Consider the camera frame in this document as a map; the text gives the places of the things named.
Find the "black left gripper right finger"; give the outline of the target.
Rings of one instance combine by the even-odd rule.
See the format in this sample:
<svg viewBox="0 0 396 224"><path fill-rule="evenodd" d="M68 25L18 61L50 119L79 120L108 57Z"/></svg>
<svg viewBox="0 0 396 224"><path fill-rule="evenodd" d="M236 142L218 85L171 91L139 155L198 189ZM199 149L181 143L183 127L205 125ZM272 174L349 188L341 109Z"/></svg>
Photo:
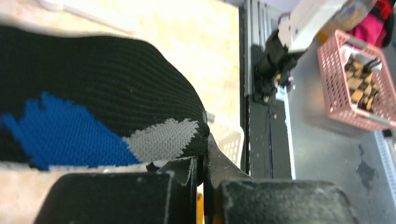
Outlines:
<svg viewBox="0 0 396 224"><path fill-rule="evenodd" d="M208 137L204 159L207 224L356 224L346 194L326 181L252 178Z"/></svg>

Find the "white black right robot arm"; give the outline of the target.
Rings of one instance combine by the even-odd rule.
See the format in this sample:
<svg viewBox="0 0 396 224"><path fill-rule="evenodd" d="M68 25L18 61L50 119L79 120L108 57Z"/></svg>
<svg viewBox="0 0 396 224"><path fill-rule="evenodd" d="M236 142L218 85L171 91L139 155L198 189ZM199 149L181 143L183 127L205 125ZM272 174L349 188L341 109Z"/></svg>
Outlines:
<svg viewBox="0 0 396 224"><path fill-rule="evenodd" d="M266 41L264 57L254 66L254 75L271 79L292 70L316 34L328 23L349 30L374 7L374 0L302 0L279 23Z"/></svg>

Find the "black sock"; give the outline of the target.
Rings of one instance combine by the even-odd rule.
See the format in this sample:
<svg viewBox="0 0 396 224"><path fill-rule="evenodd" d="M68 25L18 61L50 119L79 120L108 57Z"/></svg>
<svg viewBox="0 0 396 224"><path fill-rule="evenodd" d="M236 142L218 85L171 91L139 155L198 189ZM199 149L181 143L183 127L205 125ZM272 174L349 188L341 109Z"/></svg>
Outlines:
<svg viewBox="0 0 396 224"><path fill-rule="evenodd" d="M194 87L148 42L0 27L0 160L39 170L208 151Z"/></svg>

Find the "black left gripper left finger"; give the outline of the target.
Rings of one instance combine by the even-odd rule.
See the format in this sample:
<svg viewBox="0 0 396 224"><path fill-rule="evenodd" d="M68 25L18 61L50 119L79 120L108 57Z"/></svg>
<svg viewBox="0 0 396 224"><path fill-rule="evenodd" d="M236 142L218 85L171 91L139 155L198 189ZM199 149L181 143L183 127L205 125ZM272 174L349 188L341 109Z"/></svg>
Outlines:
<svg viewBox="0 0 396 224"><path fill-rule="evenodd" d="M197 160L168 162L157 172L76 173L51 187L37 224L193 224Z"/></svg>

